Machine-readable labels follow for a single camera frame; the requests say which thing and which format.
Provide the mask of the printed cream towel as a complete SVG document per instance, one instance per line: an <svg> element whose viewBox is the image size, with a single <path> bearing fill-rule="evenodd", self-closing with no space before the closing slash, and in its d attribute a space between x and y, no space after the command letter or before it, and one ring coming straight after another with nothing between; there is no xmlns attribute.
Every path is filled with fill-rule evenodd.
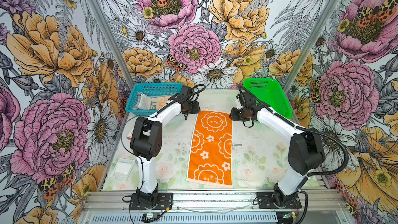
<svg viewBox="0 0 398 224"><path fill-rule="evenodd" d="M134 106L134 110L140 111L157 111L163 108L171 95L163 96L147 96L146 94L140 92L138 94L138 102Z"/></svg>

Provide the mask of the orange patterned towel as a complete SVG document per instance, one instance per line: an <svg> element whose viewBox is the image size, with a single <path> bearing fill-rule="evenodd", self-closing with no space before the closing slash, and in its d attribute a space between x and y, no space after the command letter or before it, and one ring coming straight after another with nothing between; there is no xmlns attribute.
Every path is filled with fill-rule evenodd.
<svg viewBox="0 0 398 224"><path fill-rule="evenodd" d="M229 115L201 111L191 140L187 181L232 188L232 132Z"/></svg>

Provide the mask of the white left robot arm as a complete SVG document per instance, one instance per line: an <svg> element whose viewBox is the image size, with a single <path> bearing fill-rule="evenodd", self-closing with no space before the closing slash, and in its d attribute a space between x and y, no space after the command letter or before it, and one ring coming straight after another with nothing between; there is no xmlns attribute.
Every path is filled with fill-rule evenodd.
<svg viewBox="0 0 398 224"><path fill-rule="evenodd" d="M182 86L180 92L169 97L166 104L148 117L136 118L132 130L130 148L139 167L139 184L132 195L130 210L160 208L162 203L172 206L172 193L159 194L155 178L156 156L162 148L163 127L174 117L187 117L200 112L199 94L206 89L203 84L191 88Z"/></svg>

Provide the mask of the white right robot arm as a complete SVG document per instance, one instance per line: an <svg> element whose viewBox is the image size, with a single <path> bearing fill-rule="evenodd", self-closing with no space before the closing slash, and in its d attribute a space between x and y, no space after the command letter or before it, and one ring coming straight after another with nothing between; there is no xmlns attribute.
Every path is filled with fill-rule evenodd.
<svg viewBox="0 0 398 224"><path fill-rule="evenodd" d="M257 102L248 91L237 95L237 107L232 108L233 121L254 122L267 125L289 142L288 171L274 186L273 203L285 207L324 161L325 153L320 132L302 127L274 111L268 104Z"/></svg>

